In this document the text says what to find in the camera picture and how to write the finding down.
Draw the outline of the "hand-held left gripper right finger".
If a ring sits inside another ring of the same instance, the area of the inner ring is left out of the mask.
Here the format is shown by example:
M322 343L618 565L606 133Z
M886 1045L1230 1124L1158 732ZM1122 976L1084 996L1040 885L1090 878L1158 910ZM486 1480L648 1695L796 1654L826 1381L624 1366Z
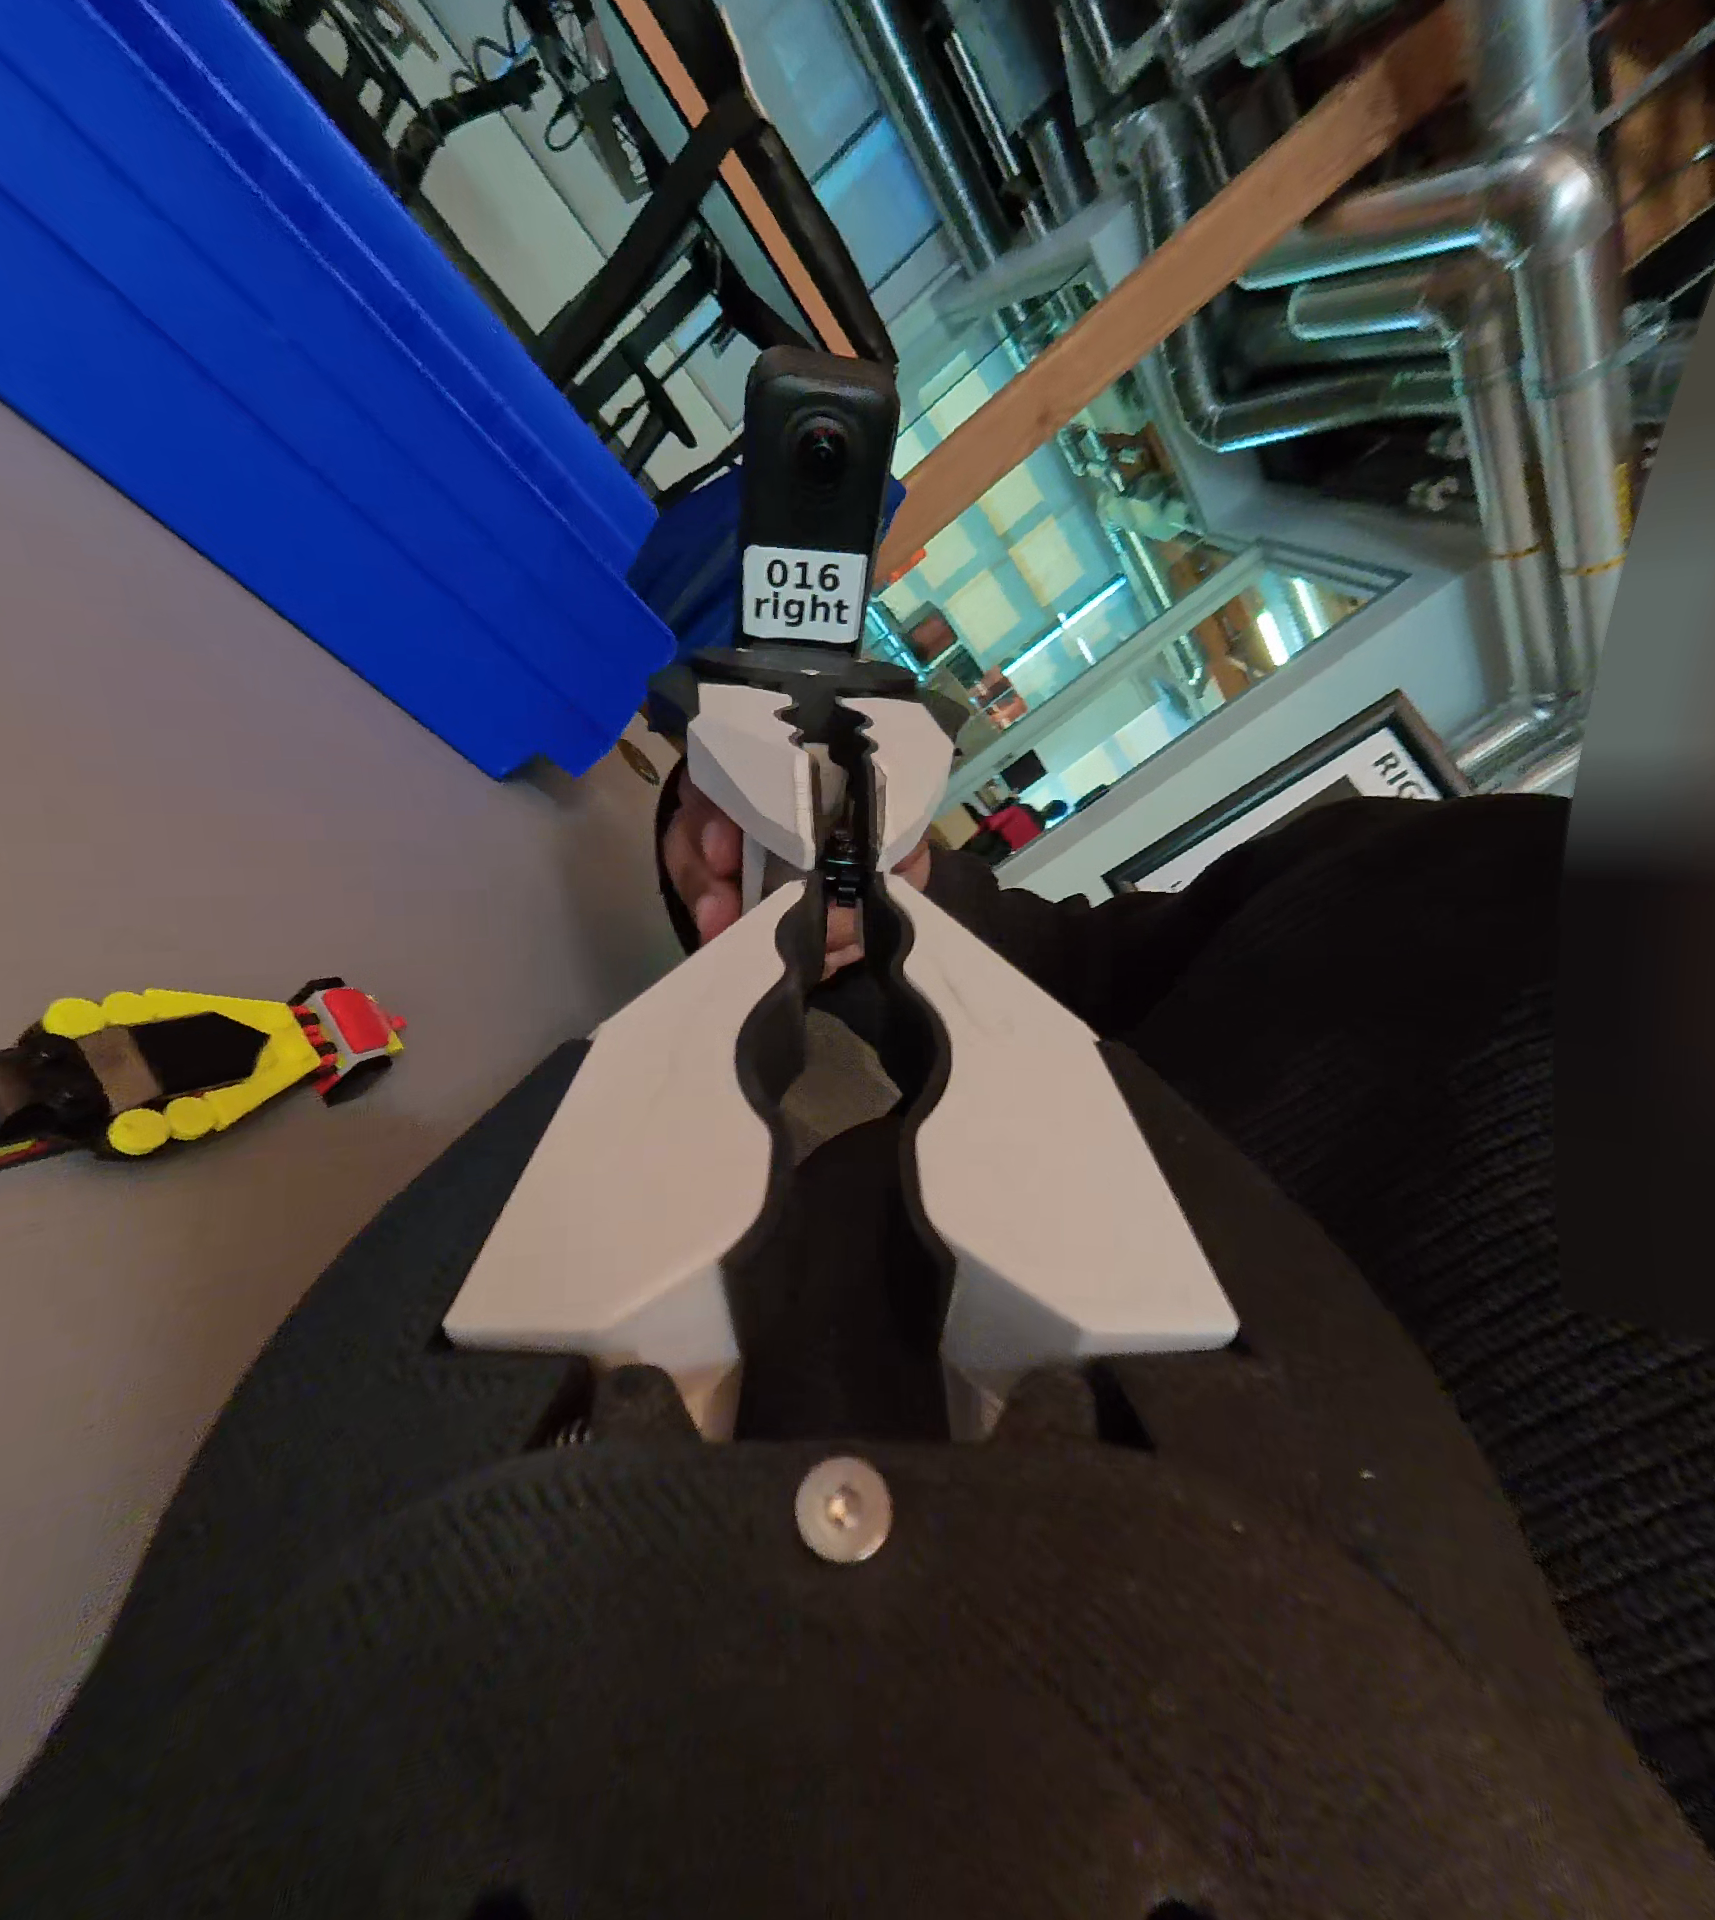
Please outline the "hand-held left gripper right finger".
M1090 1026L896 877L872 967L952 1439L1038 1371L1226 1348L1238 1313Z

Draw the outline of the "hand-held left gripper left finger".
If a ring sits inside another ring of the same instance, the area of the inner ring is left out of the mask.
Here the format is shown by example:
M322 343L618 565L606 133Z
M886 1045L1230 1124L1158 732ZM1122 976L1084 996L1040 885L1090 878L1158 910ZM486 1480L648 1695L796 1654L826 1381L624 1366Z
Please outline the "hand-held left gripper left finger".
M742 1360L724 1261L772 1184L736 1045L780 987L780 886L594 1033L442 1329L462 1351L654 1366L700 1435L730 1439Z

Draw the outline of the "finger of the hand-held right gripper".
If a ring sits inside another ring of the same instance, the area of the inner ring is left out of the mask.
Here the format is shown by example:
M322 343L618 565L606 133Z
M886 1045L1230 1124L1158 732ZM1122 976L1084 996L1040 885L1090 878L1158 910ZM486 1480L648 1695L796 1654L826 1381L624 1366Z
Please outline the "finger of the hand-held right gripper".
M754 910L772 864L792 877L818 864L818 765L778 688L702 682L686 729L686 770L744 838L742 902Z
M878 873L898 873L922 849L952 781L954 747L922 702L860 702L870 747Z

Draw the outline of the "person's right forearm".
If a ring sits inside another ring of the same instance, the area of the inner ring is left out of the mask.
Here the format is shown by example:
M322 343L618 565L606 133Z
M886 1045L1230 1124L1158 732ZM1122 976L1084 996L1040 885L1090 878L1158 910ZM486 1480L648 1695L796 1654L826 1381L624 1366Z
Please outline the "person's right forearm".
M1468 1042L1553 983L1569 815L1551 795L1360 798L1240 842L1176 894L1046 901L950 850L924 893L1106 1040L1188 1013Z

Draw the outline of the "yellow red lego car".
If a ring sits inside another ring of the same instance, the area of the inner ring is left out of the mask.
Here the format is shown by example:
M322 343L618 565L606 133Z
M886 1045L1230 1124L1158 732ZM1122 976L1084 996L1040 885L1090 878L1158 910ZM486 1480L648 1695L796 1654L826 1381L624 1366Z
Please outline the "yellow red lego car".
M0 1048L0 1173L76 1155L170 1158L302 1091L342 1106L394 1069L406 1030L338 976L282 1001L168 989L54 998Z

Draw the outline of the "person's right hand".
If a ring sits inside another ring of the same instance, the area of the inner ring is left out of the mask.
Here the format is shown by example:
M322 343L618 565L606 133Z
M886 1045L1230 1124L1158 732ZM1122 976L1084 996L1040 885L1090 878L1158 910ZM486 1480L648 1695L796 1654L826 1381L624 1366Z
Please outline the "person's right hand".
M744 833L678 763L656 809L660 897L684 954L728 933L744 910Z

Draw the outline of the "black framed sign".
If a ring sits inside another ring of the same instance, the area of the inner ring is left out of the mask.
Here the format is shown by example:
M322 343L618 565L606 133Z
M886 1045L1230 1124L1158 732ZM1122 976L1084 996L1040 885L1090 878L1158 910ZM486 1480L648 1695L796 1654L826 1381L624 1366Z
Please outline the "black framed sign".
M1306 813L1356 798L1448 802L1470 790L1446 744L1396 691L1124 858L1104 886L1112 898L1180 894L1228 852Z

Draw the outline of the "wooden beam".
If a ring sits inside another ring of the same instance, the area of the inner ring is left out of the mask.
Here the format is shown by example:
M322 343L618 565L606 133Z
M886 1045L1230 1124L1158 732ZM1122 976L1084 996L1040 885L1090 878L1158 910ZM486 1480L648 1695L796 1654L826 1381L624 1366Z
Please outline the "wooden beam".
M934 535L1442 109L1466 78L1466 37L1468 6L1440 4L1388 42L938 444L908 477L876 582L906 575Z

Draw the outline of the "person's black sweater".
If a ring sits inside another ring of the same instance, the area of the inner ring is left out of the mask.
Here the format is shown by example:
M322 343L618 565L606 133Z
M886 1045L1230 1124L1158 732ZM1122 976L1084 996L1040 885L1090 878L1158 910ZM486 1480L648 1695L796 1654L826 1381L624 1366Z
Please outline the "person's black sweater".
M1258 1020L1176 989L1130 1045L1412 1339L1613 1716L1715 1861L1715 1345L1563 1304L1547 987Z

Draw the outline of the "silver ventilation ducts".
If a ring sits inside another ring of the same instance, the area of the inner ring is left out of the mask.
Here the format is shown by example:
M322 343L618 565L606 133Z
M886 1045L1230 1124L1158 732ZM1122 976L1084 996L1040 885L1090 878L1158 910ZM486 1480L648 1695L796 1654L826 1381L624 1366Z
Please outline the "silver ventilation ducts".
M1575 750L1633 528L1631 368L1661 325L1625 325L1597 135L1629 105L1597 106L1589 4L1466 6L1446 105L1132 370L1210 454L1456 413L1499 667L1452 753L1493 785ZM1110 157L1144 260L1260 159L1230 172L1178 93L1124 113Z

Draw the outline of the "black frame table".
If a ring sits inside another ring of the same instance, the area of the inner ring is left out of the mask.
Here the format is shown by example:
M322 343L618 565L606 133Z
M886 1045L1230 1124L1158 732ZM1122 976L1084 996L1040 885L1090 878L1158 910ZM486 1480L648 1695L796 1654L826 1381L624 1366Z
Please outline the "black frame table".
M642 474L708 428L672 395L706 345L894 370L866 277L754 86L726 4L548 4L542 56L630 223L544 325L538 362Z

